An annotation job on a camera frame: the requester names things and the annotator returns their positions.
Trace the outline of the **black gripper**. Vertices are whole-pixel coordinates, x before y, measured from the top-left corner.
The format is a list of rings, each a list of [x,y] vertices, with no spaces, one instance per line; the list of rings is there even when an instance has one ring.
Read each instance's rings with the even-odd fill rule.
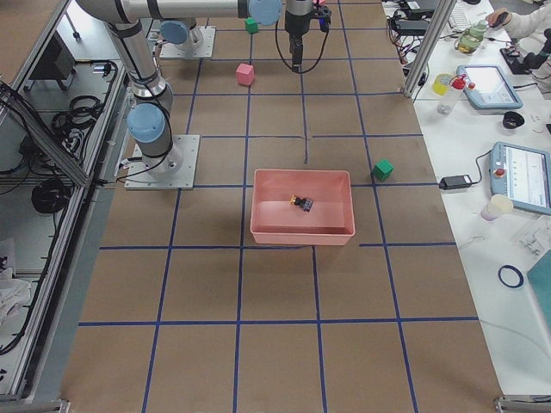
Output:
[[[303,27],[287,27],[289,35],[289,52],[293,65],[301,65],[303,59],[303,35],[305,30]]]

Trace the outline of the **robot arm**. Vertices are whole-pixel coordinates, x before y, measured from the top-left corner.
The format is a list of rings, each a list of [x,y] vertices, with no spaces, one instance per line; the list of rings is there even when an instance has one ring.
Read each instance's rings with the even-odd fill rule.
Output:
[[[79,1],[77,4],[105,23],[130,76],[137,103],[154,102],[166,112],[170,110],[172,91],[160,74],[142,32],[143,18],[180,23],[203,17],[251,17],[258,24],[270,26],[276,25],[284,13],[291,53],[291,61],[284,64],[297,74],[310,71],[302,68],[302,59],[303,36],[311,22],[317,21],[325,35],[330,33],[331,26],[330,9],[318,1]]]
[[[149,40],[161,40],[179,48],[196,49],[204,43],[204,36],[193,17],[161,20],[159,27],[148,35]]]

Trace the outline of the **person white sleeve forearm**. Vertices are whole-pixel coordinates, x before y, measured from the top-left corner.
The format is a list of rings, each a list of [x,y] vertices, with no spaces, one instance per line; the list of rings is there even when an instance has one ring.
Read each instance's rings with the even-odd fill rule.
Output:
[[[510,19],[504,27],[512,39],[532,39],[545,42],[544,32],[550,28],[550,5],[541,6],[529,15],[519,15],[511,12]]]

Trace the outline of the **person hand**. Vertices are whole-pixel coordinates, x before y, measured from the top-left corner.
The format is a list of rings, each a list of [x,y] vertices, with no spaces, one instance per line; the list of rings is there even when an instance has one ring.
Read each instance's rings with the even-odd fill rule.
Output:
[[[486,17],[490,28],[498,28],[506,25],[511,20],[511,13],[506,9],[499,9]]]

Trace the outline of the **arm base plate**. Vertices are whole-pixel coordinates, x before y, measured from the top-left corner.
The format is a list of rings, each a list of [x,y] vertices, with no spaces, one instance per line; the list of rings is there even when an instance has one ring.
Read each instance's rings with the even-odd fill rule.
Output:
[[[188,30],[184,27],[164,25],[160,35],[164,41],[161,47],[161,59],[204,59],[211,58],[214,51],[216,27],[195,26]]]
[[[160,162],[160,159],[142,158],[141,149],[135,144],[133,156],[142,159],[130,164],[128,170],[130,177],[125,178],[125,189],[192,189],[200,140],[199,135],[173,135],[172,149],[163,162]]]

